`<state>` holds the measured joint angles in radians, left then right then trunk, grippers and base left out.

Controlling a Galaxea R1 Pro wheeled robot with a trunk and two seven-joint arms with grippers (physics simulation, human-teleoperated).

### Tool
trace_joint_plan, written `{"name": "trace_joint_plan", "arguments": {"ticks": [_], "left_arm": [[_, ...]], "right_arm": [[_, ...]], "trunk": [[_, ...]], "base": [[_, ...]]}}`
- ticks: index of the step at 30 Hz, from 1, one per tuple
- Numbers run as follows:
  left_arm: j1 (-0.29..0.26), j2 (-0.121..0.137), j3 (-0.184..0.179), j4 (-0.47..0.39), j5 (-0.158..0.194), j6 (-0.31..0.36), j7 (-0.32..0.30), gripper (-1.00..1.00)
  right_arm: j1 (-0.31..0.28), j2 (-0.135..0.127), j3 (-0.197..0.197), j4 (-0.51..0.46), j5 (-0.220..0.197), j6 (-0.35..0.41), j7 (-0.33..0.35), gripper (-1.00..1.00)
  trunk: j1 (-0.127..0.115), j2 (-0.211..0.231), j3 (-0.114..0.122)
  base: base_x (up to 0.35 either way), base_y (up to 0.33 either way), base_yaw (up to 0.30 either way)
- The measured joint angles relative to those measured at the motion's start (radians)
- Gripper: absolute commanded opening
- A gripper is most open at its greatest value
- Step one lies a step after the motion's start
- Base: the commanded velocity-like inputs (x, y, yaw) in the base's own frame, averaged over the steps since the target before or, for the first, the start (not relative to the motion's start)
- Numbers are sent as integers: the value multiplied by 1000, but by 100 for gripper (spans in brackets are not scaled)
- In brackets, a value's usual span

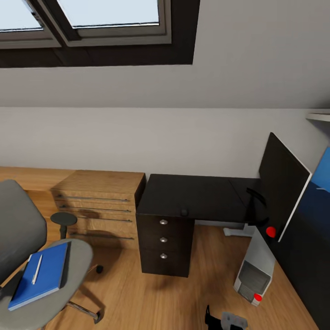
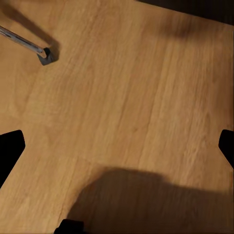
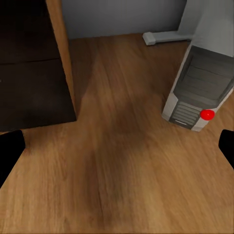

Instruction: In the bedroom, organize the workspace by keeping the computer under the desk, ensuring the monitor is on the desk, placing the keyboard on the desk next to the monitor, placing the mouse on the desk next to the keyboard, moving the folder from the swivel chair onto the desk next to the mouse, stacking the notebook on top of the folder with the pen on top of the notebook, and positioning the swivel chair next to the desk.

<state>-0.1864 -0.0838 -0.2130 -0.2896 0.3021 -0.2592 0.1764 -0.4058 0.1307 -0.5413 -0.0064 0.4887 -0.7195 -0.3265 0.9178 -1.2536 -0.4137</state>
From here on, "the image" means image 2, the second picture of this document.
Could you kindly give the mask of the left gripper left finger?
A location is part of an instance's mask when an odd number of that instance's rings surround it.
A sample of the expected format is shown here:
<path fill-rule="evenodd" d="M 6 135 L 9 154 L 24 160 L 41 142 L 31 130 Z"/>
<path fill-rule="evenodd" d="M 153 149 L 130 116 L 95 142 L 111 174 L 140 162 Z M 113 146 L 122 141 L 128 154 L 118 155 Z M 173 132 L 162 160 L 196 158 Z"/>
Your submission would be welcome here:
<path fill-rule="evenodd" d="M 0 188 L 25 149 L 21 130 L 0 135 Z"/>

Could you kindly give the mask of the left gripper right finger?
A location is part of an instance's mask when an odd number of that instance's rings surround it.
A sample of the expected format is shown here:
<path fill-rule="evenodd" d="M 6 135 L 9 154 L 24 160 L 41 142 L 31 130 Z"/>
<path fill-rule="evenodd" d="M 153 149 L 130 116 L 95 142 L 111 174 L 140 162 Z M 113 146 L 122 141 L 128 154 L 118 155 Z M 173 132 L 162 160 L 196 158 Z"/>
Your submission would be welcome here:
<path fill-rule="evenodd" d="M 234 132 L 222 130 L 218 147 L 234 169 Z"/>

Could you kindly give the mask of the swivel chair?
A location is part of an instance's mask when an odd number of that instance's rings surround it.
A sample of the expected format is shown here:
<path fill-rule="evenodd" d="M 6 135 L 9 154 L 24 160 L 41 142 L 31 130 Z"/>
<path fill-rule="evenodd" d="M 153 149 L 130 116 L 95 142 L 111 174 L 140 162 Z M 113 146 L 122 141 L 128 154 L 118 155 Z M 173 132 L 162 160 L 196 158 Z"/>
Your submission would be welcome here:
<path fill-rule="evenodd" d="M 50 51 L 49 48 L 41 48 L 37 45 L 35 45 L 34 43 L 23 39 L 22 37 L 10 32 L 9 30 L 3 28 L 2 26 L 0 26 L 0 35 L 18 43 L 19 45 L 35 52 L 40 60 L 40 62 L 42 63 L 43 66 L 50 64 L 52 62 L 54 62 L 54 57 Z"/>

